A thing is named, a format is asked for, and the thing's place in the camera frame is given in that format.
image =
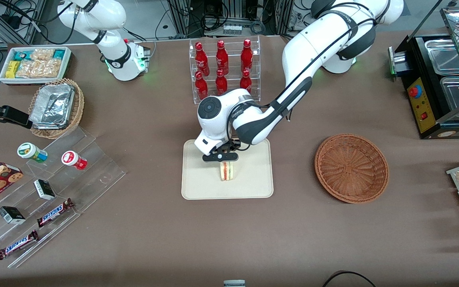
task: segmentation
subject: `snickers bar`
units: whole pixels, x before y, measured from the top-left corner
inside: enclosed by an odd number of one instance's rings
[[[60,214],[64,213],[73,206],[73,202],[70,198],[65,200],[61,205],[56,207],[55,209],[51,210],[48,214],[44,215],[42,218],[37,219],[38,227],[43,227],[47,223],[53,221],[56,217],[60,216]]]
[[[6,247],[5,249],[0,249],[0,260],[5,259],[7,256],[10,255],[10,253],[14,252],[17,249],[24,247],[24,245],[27,245],[28,243],[32,241],[38,241],[38,240],[40,240],[40,238],[38,238],[37,231],[36,230],[31,231],[30,235],[24,237],[23,239],[10,245],[9,247]]]

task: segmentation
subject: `small jar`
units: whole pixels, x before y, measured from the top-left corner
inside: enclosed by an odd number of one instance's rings
[[[42,163],[47,159],[47,152],[42,151],[30,142],[25,142],[20,145],[17,149],[17,154],[22,158],[31,158],[39,163]]]
[[[76,169],[79,169],[80,171],[85,169],[88,165],[88,161],[86,160],[86,158],[82,158],[75,151],[68,151],[64,153],[61,157],[61,162],[65,165],[73,166]]]

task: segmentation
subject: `emergency stop button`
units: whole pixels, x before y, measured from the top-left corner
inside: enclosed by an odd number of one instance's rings
[[[415,85],[408,90],[408,95],[412,98],[420,98],[422,95],[422,88],[420,85]]]

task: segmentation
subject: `clear acrylic rack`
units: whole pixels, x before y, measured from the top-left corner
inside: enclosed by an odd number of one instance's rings
[[[14,225],[6,223],[0,215],[0,249],[27,236],[34,229],[40,238],[5,258],[2,262],[9,264],[8,268],[18,267],[24,263],[125,175],[116,162],[104,154],[96,144],[95,138],[80,127],[61,136],[44,150],[49,154],[47,160],[44,163],[29,160],[21,168],[24,177],[16,182],[20,186],[0,194],[0,207],[17,207],[26,218],[21,225]],[[61,156],[68,150],[73,150],[87,159],[86,169],[79,171],[75,167],[62,164]],[[38,197],[33,185],[37,179],[47,180],[56,198],[48,201]],[[75,206],[39,229],[36,220],[67,198],[71,198]]]
[[[189,42],[189,63],[191,70],[191,82],[192,82],[192,94],[194,97],[194,103],[199,104],[199,95],[196,91],[196,78],[194,74],[197,71],[196,66],[196,49],[194,44],[201,42],[203,44],[203,50],[208,57],[208,67],[210,68],[210,74],[204,77],[208,84],[208,95],[217,96],[217,89],[215,87],[215,80],[217,79],[217,61],[215,55],[217,54],[217,41],[224,40],[224,47],[228,52],[229,74],[226,75],[228,80],[228,91],[240,88],[240,79],[242,78],[242,71],[240,68],[240,54],[244,47],[244,40],[251,40],[251,50],[253,51],[253,69],[250,71],[250,78],[253,82],[251,86],[251,96],[257,102],[261,100],[261,62],[260,62],[260,37],[229,37],[229,38],[201,38],[190,40]]]

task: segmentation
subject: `blue package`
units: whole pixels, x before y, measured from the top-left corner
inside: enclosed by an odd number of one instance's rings
[[[56,51],[54,51],[53,58],[62,59],[63,55],[65,55],[65,50],[56,50]]]
[[[31,60],[32,53],[33,51],[18,51],[15,53],[13,60],[14,61]]]

